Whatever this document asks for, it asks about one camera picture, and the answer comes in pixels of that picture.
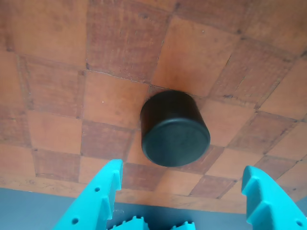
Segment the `turquoise gripper left finger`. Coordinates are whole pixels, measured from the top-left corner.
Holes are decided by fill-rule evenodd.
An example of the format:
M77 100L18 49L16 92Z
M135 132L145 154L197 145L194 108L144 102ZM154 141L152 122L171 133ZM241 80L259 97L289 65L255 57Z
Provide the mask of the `turquoise gripper left finger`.
M105 230L122 189L123 161L109 161L74 200L53 227L55 230Z

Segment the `turquoise gripper right finger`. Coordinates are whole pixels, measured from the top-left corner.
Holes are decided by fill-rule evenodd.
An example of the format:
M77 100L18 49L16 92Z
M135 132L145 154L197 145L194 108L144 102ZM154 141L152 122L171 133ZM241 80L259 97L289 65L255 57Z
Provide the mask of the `turquoise gripper right finger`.
M241 193L254 230L305 230L307 218L290 196L263 170L246 166Z

